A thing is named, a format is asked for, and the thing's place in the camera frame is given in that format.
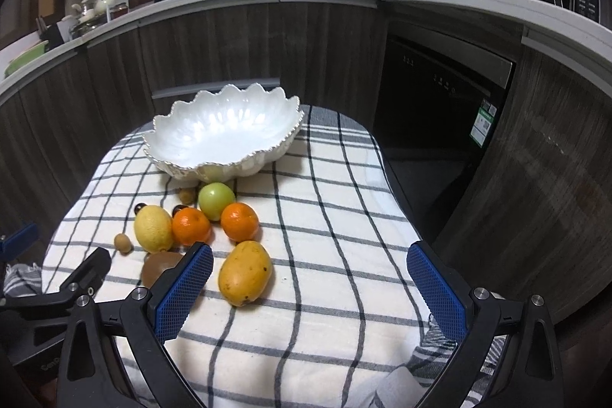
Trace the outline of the brown kiwi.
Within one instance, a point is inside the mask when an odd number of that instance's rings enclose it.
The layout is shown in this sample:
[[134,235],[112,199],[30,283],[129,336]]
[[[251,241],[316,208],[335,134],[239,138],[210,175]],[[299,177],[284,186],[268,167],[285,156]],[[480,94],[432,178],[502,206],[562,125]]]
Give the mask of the brown kiwi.
[[149,254],[145,258],[141,269],[141,285],[151,288],[165,270],[175,267],[180,260],[182,260],[181,253],[160,252]]

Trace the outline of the small tan longan fruit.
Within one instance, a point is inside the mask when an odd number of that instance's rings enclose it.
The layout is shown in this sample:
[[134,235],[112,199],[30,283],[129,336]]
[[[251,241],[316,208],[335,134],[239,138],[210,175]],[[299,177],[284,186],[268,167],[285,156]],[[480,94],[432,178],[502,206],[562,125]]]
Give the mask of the small tan longan fruit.
[[122,255],[128,255],[133,250],[133,243],[127,234],[117,234],[114,237],[113,243],[115,250],[118,250]]

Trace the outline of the yellow lemon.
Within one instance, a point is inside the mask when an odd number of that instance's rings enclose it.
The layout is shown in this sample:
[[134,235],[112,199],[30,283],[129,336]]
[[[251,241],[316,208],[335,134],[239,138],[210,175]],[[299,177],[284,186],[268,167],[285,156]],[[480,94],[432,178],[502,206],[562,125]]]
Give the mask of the yellow lemon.
[[146,205],[135,217],[134,233],[147,253],[167,252],[173,246],[172,218],[160,206]]

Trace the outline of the orange mandarin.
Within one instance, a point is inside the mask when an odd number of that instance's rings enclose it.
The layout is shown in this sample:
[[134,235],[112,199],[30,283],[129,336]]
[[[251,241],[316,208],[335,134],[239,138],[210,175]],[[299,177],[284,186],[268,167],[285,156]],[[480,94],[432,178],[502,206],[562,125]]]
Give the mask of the orange mandarin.
[[236,243],[253,240],[259,232],[258,216],[245,203],[227,205],[222,211],[220,224],[226,236]]
[[187,207],[172,218],[174,241],[180,246],[191,246],[197,242],[208,243],[212,235],[208,218],[194,207]]

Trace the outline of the dark purple plum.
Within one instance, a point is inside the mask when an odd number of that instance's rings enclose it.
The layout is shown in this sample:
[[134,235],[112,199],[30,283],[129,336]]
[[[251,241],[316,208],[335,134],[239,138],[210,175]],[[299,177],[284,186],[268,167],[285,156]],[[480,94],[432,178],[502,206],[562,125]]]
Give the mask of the dark purple plum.
[[138,215],[139,211],[140,211],[141,209],[143,209],[145,206],[146,206],[146,204],[145,204],[145,203],[139,203],[139,204],[137,204],[137,205],[134,207],[134,213],[135,213],[135,215]]
[[186,209],[187,207],[188,206],[182,205],[182,204],[174,206],[174,208],[172,209],[172,218],[174,218],[175,215],[177,215],[179,211]]

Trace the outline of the green apple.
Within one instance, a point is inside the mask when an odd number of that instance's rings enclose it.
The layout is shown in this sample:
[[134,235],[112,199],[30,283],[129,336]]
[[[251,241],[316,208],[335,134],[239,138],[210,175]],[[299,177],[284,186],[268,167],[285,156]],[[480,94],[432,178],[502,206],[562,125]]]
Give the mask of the green apple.
[[223,210],[236,202],[233,190],[223,182],[213,182],[201,187],[198,205],[210,221],[219,221]]

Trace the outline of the black white checked tablecloth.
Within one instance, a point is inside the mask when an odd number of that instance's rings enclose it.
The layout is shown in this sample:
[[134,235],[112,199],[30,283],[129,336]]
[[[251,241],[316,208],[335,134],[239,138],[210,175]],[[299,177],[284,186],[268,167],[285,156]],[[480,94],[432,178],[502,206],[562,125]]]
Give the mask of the black white checked tablecloth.
[[[286,154],[230,183],[239,204],[229,210],[258,218],[238,223],[258,229],[257,242],[239,249],[225,226],[211,223],[214,269],[166,343],[169,353],[207,407],[413,407],[456,352],[407,271],[418,235],[365,128],[337,112],[303,110]],[[150,256],[170,264],[183,256],[150,255],[136,242],[138,203],[161,220],[182,196],[145,156],[152,128],[137,128],[107,152],[42,268],[9,267],[4,292],[58,291],[103,247],[112,264],[94,299],[119,300],[150,286],[142,275]]]

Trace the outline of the green cutting board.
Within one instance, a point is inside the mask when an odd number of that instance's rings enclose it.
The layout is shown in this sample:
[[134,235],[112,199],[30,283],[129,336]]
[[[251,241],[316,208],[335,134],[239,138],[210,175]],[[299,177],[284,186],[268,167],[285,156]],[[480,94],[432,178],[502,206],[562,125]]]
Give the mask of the green cutting board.
[[9,62],[9,65],[6,66],[4,70],[4,76],[7,78],[15,73],[17,70],[22,68],[23,66],[29,64],[35,59],[41,57],[47,51],[48,41],[40,41],[38,44],[34,44],[34,46],[29,47],[26,51],[23,51],[19,56],[13,58]]

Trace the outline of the white scalloped ceramic bowl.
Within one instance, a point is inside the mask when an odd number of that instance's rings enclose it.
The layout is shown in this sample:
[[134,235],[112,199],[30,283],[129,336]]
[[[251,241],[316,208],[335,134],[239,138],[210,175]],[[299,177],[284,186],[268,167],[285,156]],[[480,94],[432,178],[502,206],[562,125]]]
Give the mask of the white scalloped ceramic bowl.
[[300,98],[282,88],[233,84],[175,101],[143,133],[150,162],[176,180],[205,183],[249,177],[290,149],[304,119]]

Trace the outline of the black dishwasher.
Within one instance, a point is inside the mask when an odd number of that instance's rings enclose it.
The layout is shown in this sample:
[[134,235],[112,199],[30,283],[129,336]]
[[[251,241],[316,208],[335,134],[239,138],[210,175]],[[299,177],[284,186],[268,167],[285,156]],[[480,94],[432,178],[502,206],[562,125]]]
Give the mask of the black dishwasher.
[[390,25],[373,136],[420,238],[434,241],[466,193],[515,67],[476,42]]

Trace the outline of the white teapot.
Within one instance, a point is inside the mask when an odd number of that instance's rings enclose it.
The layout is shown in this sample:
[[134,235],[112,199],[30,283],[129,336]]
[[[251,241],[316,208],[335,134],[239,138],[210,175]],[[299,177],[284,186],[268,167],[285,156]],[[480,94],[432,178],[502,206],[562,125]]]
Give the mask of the white teapot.
[[96,16],[104,15],[114,5],[115,0],[82,0],[70,8],[79,16],[79,22],[84,23],[93,20]]

